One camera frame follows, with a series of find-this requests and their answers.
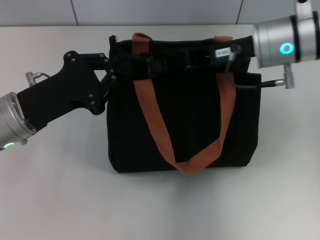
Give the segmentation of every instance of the orange strap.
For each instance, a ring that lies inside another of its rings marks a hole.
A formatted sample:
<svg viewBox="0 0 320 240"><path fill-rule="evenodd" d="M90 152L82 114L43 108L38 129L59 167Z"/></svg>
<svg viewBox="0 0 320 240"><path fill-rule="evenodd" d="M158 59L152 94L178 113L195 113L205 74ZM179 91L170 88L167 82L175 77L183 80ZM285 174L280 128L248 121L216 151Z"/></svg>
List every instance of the orange strap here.
<svg viewBox="0 0 320 240"><path fill-rule="evenodd" d="M135 33L132 38L132 53L148 53L150 39L150 37L142 33ZM215 38L215 40L218 41L228 41L231 39L230 37ZM221 155L230 119L232 117L236 102L236 89L227 80L224 73L217 73L216 78L220 92L220 137L213 143L208 145L206 148L204 148L202 151L200 151L198 154L190 158L188 161L179 163L177 163L175 160L175 154L170 136L158 106L152 80L144 79L133 81L137 99L139 101L145 120L148 124L150 133L155 141L157 148L167 162L169 162L171 165L173 165L183 173L197 173L214 162Z"/></svg>

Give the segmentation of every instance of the bag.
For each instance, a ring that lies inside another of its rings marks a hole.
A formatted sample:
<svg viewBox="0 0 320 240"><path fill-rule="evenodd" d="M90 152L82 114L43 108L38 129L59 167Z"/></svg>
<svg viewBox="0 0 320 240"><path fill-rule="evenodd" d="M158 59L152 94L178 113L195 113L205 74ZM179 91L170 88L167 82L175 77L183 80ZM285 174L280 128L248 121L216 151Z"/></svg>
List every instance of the bag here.
<svg viewBox="0 0 320 240"><path fill-rule="evenodd" d="M179 59L188 64L199 58L193 49L220 43L221 38L154 41L141 33L116 42L112 36L109 57L175 55L178 50L183 55ZM261 75L247 73L249 63L234 64L231 77L235 84L255 85L253 89L235 88L225 73L210 67L141 80L117 76L107 103L113 168L118 173L177 169L197 173L204 168L246 166L258 144L261 97ZM141 71L139 66L132 69L133 74Z"/></svg>

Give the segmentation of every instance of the green led light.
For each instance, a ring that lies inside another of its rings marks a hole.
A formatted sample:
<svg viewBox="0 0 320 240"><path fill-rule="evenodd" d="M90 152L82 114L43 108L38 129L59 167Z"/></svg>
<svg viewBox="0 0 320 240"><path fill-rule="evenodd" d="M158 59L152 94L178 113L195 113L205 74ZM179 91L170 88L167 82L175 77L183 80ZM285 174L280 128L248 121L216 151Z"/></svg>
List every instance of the green led light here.
<svg viewBox="0 0 320 240"><path fill-rule="evenodd" d="M13 145L15 145L15 143L14 143L14 142L10 142L10 143L6 144L6 145L4 146L4 148L6 149L6 148L8 148L8 147L10 147L10 146L13 146Z"/></svg>

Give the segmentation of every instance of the blue led light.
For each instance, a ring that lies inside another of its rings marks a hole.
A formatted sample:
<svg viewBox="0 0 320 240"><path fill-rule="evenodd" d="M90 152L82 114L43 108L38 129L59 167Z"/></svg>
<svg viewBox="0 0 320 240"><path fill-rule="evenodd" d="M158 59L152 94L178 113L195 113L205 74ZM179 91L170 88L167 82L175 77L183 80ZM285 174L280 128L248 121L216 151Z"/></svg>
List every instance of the blue led light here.
<svg viewBox="0 0 320 240"><path fill-rule="evenodd" d="M294 50L295 50L295 46L290 42L286 42L282 44L280 47L280 52L282 54L291 54Z"/></svg>
<svg viewBox="0 0 320 240"><path fill-rule="evenodd" d="M10 142L10 143L6 144L6 145L4 146L4 148L6 149L6 148L8 148L8 147L10 147L10 146L13 146L13 145L15 145L15 143L14 143L14 142Z"/></svg>

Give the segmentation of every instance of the metal cylinder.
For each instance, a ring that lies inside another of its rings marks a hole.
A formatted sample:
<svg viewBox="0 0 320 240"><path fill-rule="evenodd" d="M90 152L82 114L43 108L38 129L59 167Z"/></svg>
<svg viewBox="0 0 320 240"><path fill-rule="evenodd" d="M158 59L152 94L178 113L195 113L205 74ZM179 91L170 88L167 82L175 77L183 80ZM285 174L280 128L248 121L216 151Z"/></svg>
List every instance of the metal cylinder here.
<svg viewBox="0 0 320 240"><path fill-rule="evenodd" d="M290 17L254 26L254 53L259 68L295 63L295 35Z"/></svg>
<svg viewBox="0 0 320 240"><path fill-rule="evenodd" d="M254 26L254 53L260 68L320 59L319 13L311 0L295 0L296 15Z"/></svg>
<svg viewBox="0 0 320 240"><path fill-rule="evenodd" d="M24 118L17 94L0 97L0 149L26 140L37 130Z"/></svg>

